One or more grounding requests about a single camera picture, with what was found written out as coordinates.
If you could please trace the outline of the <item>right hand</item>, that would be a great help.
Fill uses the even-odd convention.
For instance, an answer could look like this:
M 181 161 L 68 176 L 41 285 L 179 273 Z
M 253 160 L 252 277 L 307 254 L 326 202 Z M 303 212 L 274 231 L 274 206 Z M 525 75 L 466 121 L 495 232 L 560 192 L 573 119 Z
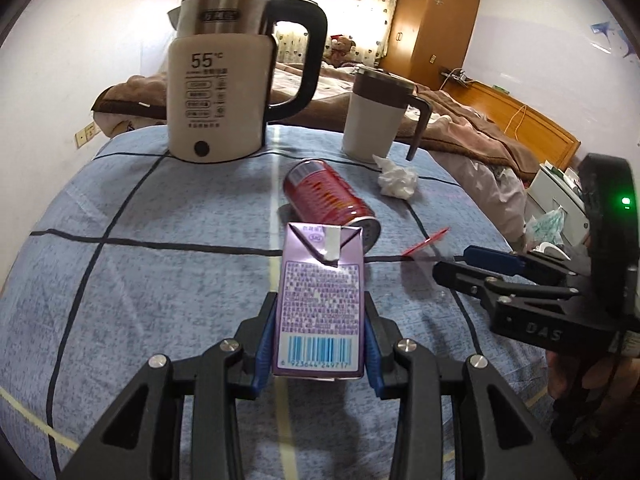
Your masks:
M 608 378 L 614 368 L 614 356 L 593 364 L 586 372 L 581 372 L 582 363 L 571 356 L 560 356 L 551 351 L 546 352 L 548 367 L 548 393 L 552 399 L 561 399 L 566 396 L 570 386 L 576 380 L 582 388 L 588 391 L 603 392 Z M 622 408 L 633 396 L 638 388 L 639 360 L 621 358 L 614 375 L 612 384 L 601 404 L 600 413 L 616 411 Z

